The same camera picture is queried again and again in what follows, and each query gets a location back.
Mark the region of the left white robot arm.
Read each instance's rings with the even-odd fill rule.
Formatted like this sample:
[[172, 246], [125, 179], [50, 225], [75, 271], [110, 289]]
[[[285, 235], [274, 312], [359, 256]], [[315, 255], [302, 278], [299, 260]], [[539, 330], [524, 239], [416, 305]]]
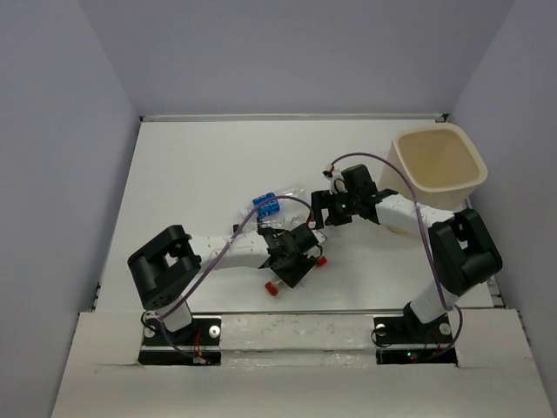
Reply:
[[143, 309], [157, 314], [162, 332], [172, 343], [191, 338], [194, 319], [183, 300], [191, 283], [218, 269], [269, 269], [290, 288], [319, 261], [325, 235], [308, 225], [288, 231], [270, 227], [230, 238], [197, 236], [180, 225], [169, 226], [127, 260]]

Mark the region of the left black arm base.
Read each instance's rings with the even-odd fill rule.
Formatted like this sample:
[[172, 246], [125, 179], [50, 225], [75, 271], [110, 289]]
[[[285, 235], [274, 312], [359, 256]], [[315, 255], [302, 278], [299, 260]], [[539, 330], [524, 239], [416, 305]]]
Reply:
[[144, 366], [219, 366], [222, 353], [220, 336], [222, 317], [194, 315], [190, 326], [176, 332], [163, 331], [152, 311], [140, 318], [143, 335], [138, 363]]

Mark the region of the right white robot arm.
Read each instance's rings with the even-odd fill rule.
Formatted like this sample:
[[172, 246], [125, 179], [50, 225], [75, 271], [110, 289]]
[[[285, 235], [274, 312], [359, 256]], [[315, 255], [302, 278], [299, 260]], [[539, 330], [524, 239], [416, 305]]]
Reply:
[[380, 190], [365, 165], [343, 171], [329, 167], [323, 174], [329, 188], [311, 195], [318, 229], [346, 225], [355, 216], [398, 229], [421, 239], [432, 271], [430, 284], [404, 306], [402, 315], [375, 326], [376, 346], [427, 342], [463, 295], [502, 269], [500, 252], [474, 209], [436, 209], [392, 189]]

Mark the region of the red cap clear bottle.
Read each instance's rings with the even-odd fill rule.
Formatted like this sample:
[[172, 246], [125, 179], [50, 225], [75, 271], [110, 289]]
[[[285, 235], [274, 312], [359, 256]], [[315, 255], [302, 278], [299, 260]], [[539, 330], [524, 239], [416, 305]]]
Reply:
[[265, 290], [272, 296], [276, 297], [280, 292], [286, 290], [288, 285], [280, 278], [274, 278], [265, 283]]

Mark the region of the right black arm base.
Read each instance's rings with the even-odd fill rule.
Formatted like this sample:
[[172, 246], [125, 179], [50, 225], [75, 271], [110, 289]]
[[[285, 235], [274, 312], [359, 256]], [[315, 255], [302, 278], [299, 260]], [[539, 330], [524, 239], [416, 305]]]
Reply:
[[403, 326], [401, 316], [374, 317], [370, 338], [380, 366], [458, 364], [455, 348], [449, 347], [453, 331], [447, 315], [412, 332]]

